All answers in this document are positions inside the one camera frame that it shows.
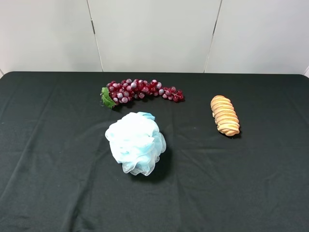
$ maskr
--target bread roll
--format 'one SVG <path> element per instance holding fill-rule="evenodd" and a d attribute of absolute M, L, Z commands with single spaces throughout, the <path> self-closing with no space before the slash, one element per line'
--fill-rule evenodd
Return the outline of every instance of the bread roll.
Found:
<path fill-rule="evenodd" d="M 219 132 L 227 136 L 239 134 L 239 120 L 230 99 L 215 96 L 211 100 L 211 110 Z"/>

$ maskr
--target grape leaf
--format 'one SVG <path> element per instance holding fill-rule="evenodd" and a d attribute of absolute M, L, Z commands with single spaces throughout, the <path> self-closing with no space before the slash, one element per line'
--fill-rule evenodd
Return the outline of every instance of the grape leaf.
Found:
<path fill-rule="evenodd" d="M 116 105 L 116 103 L 110 98 L 108 94 L 108 89 L 106 87 L 102 88 L 102 102 L 110 109 L 112 109 L 112 107 Z"/>

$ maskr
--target black tablecloth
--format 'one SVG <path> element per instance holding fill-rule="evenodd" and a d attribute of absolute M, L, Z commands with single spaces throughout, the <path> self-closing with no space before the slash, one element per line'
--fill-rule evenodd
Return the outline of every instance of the black tablecloth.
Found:
<path fill-rule="evenodd" d="M 186 101 L 102 107 L 108 82 L 157 79 Z M 217 131 L 231 99 L 241 134 Z M 0 80 L 1 232 L 307 232 L 309 79 L 301 75 L 12 72 Z M 149 112 L 167 150 L 125 174 L 104 133 Z"/>

